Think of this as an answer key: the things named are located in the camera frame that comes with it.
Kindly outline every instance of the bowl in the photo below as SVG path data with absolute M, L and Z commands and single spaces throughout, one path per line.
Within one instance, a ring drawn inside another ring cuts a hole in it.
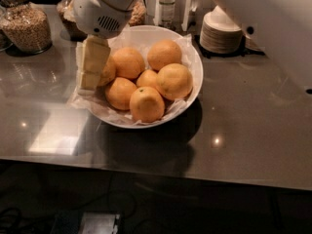
M 154 43 L 163 39 L 172 39 L 180 45 L 182 64 L 189 68 L 193 76 L 193 90 L 185 99 L 176 100 L 172 103 L 161 120 L 153 123 L 134 122 L 130 111 L 125 112 L 114 109 L 104 97 L 79 97 L 76 95 L 71 99 L 71 104 L 75 107 L 87 108 L 101 121 L 124 129 L 152 128 L 173 120 L 193 103 L 203 84 L 203 64 L 192 45 L 191 36 L 181 36 L 176 32 L 158 26 L 141 25 L 124 29 L 117 38 L 110 39 L 108 42 L 111 54 L 123 47 L 138 49 L 144 57 L 146 68 L 149 68 L 146 60 L 147 52 Z

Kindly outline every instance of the countertop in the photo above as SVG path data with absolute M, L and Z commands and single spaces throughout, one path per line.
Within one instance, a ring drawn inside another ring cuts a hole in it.
M 44 10 L 51 49 L 0 53 L 0 159 L 312 190 L 312 99 L 268 57 L 201 56 L 203 87 L 183 114 L 120 129 L 67 105 L 76 43 Z

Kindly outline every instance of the dark floor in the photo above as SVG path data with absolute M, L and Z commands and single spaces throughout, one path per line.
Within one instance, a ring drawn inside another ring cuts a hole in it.
M 117 211 L 126 234 L 312 233 L 312 192 L 23 163 L 1 169 L 0 233 L 50 233 L 64 211 Z

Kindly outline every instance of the paper liner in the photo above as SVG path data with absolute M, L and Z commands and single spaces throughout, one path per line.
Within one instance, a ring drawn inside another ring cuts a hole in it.
M 173 39 L 177 42 L 182 49 L 182 64 L 190 67 L 192 65 L 192 58 L 194 58 L 194 49 L 191 43 L 191 35 L 187 36 L 179 36 L 176 39 Z M 148 62 L 146 60 L 147 53 L 151 47 L 151 45 L 146 45 L 143 41 L 140 43 L 133 41 L 131 37 L 131 31 L 125 29 L 120 36 L 109 40 L 109 47 L 111 48 L 111 54 L 113 54 L 116 50 L 123 47 L 134 47 L 142 54 L 146 69 L 149 69 Z M 79 66 L 81 64 L 81 43 L 77 43 L 76 48 L 76 62 L 79 70 Z M 190 71 L 194 75 L 196 73 L 192 68 Z M 196 90 L 195 93 L 198 94 L 199 87 L 201 84 L 197 84 L 194 79 L 193 91 Z M 114 126 L 118 126 L 121 128 L 147 128 L 160 125 L 164 122 L 167 122 L 171 119 L 174 119 L 177 115 L 183 112 L 190 104 L 193 102 L 192 100 L 186 99 L 177 99 L 173 102 L 167 101 L 166 112 L 163 118 L 159 121 L 155 121 L 153 123 L 141 123 L 140 121 L 134 122 L 130 111 L 121 111 L 113 108 L 105 99 L 103 94 L 104 88 L 98 87 L 97 91 L 93 95 L 80 96 L 77 93 L 77 88 L 69 98 L 67 104 L 74 108 L 85 108 L 92 112 L 95 116 L 97 116 L 100 120 L 109 123 Z

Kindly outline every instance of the glass bottle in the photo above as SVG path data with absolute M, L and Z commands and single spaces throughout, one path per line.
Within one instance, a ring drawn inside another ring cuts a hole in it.
M 175 29 L 173 20 L 175 17 L 176 0 L 159 0 L 159 25 L 168 29 Z
M 1 0 L 6 14 L 0 28 L 12 43 L 24 53 L 38 54 L 52 46 L 47 15 L 32 8 L 29 0 Z
M 78 29 L 76 22 L 70 21 L 64 17 L 65 11 L 68 10 L 68 6 L 72 0 L 60 0 L 57 4 L 58 16 L 64 26 L 65 32 L 69 36 L 71 41 L 83 41 L 86 39 L 87 34 Z
M 2 18 L 5 15 L 5 10 L 0 7 L 0 23 Z M 10 39 L 6 36 L 6 34 L 3 32 L 2 29 L 0 29 L 0 52 L 8 49 L 9 47 L 12 46 L 12 42 Z

